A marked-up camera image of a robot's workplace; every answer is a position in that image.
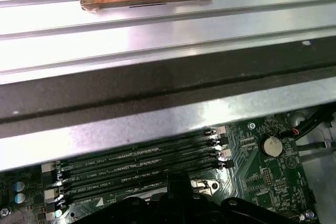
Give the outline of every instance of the metal plate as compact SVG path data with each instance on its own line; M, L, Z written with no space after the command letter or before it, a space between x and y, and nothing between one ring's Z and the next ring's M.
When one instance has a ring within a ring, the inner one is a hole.
M0 6L3 83L336 35L335 0L191 1L96 14L74 0Z

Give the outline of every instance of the motherboard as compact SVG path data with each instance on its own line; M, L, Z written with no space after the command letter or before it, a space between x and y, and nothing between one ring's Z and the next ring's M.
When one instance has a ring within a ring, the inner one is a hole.
M73 223L129 196L165 191L187 171L215 202L238 197L299 223L319 223L285 114L217 125L0 174L0 224Z

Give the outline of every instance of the green circuit board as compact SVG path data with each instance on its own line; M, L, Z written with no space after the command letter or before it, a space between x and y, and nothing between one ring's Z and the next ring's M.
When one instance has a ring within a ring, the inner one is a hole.
M250 123L255 124L255 129L248 128ZM279 157L267 157L260 151L259 143L265 134L275 134L288 127L285 115L225 125L229 140L226 148L230 149L230 158L236 166L202 175L220 181L220 190L214 195L218 203L226 197L239 197L274 212L315 211L315 199L295 141L281 139L284 149ZM319 223L316 216L304 222Z
M229 169L208 168L207 162L213 162L213 157L199 158L197 162L188 159L181 164L174 164L174 168L190 170L191 179L206 179L219 182L219 189L213 194L217 203L227 197L239 197L250 201L256 205L269 209L271 211L288 215L288 212L297 216L302 216L307 210L312 210L315 217L302 220L301 223L319 223L315 207L312 191L309 189L307 179L300 162L300 156L297 151L295 141L292 138L281 139L283 150L278 157L268 157L260 150L260 141L265 135L276 134L281 131L288 130L289 124L285 114L268 116L265 118L253 119L238 123L231 123L217 126L221 128L219 137L225 138L227 144L215 147L217 151L225 152L226 157L221 157L224 160L233 160L234 167ZM183 146L193 141L202 142L204 140L204 132L200 130L184 136L176 136L165 138L164 140L153 141L154 143L163 143L167 140L174 144L174 141L179 141ZM146 155L152 153L154 155L156 149L150 148L146 150ZM194 155L204 155L204 151ZM81 163L87 157L79 157L69 161L76 161L78 170L83 170L84 173L87 165L98 169L102 166L101 163L108 161L108 152L91 155L91 162ZM188 164L197 163L200 169L197 171L192 169ZM61 213L52 214L55 217L52 220L46 220L48 214L48 205L44 202L44 191L46 186L43 183L40 173L41 166L30 167L22 170L0 174L0 206L8 206L10 214L0 218L0 224L68 224L92 214L116 201L131 195L151 194L153 190L164 190L165 182L152 181L142 183L140 186L134 186L127 189L112 190L109 188L107 192L104 190L101 193L90 197L79 197L83 193L73 194L73 199L68 202ZM24 184L24 189L13 190L17 187L17 182ZM86 189L92 189L93 184L85 185Z

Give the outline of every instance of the metal frame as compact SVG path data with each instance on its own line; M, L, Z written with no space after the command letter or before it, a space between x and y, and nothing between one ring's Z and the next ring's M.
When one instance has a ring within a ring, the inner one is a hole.
M336 100L336 0L0 6L0 170Z

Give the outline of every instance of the screw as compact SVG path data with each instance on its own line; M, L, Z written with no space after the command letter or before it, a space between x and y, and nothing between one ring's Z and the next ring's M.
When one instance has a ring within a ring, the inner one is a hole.
M218 184L217 184L217 183L213 183L213 184L211 185L211 187L212 187L212 189L216 190L216 189L218 188Z
M315 214L312 210L307 210L304 215L306 215L307 219L312 219L315 217Z
M305 40L305 41L302 42L302 44L303 44L304 46L310 46L310 45L311 45L311 42L310 42L309 40Z
M250 130L254 130L256 128L256 124L255 123L248 123L247 127L250 129Z
M304 221L306 219L305 215L300 215L299 218L300 218L300 221Z
M0 211L0 216L5 217L5 216L7 216L7 215L9 215L9 210L8 210L8 208L3 208L3 209L1 209L1 211Z
M200 198L201 198L201 196L199 194L194 194L193 195L193 199L200 199Z
M234 199L231 199L231 200L229 200L229 204L230 204L231 206L237 206L237 205L238 205L238 202L235 201Z

